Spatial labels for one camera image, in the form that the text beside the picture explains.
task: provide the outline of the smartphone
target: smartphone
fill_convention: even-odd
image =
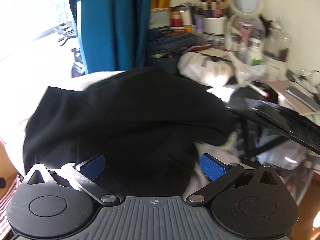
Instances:
[[[288,87],[285,89],[287,93],[297,98],[299,101],[304,103],[307,107],[309,107],[312,111],[316,112],[319,110],[319,105],[316,101],[302,93],[299,89],[295,87]]]
[[[280,112],[273,108],[272,106],[262,103],[256,109],[257,113],[268,119],[269,121],[275,123],[277,126],[285,131],[290,131],[290,126],[287,123],[285,117],[283,117]]]

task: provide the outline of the makeup brush holder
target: makeup brush holder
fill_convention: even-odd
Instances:
[[[226,33],[227,17],[205,18],[204,32],[213,35],[224,35]]]

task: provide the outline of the wooden floor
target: wooden floor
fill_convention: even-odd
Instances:
[[[293,240],[320,240],[320,227],[313,228],[313,220],[320,210],[320,175],[315,174],[299,205],[299,220],[292,232]]]

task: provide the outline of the crosshair symbol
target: crosshair symbol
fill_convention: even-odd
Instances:
[[[156,204],[158,204],[160,201],[157,200],[157,199],[153,199],[153,200],[151,200],[150,202],[151,202],[153,205],[156,205]]]

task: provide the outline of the gray ribbed plate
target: gray ribbed plate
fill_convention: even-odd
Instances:
[[[127,197],[102,208],[93,223],[65,240],[237,240],[221,230],[207,210],[180,197]]]

